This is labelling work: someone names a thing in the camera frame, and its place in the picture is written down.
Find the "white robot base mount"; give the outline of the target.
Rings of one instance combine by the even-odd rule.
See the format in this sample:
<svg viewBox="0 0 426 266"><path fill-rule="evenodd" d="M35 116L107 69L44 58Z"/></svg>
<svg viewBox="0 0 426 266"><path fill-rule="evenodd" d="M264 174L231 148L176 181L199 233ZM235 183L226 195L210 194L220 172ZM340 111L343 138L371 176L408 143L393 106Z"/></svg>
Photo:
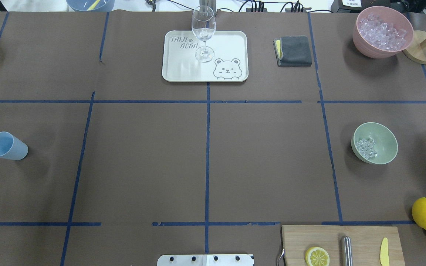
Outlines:
<svg viewBox="0 0 426 266"><path fill-rule="evenodd" d="M157 266L253 266L250 254L189 254L162 255Z"/></svg>

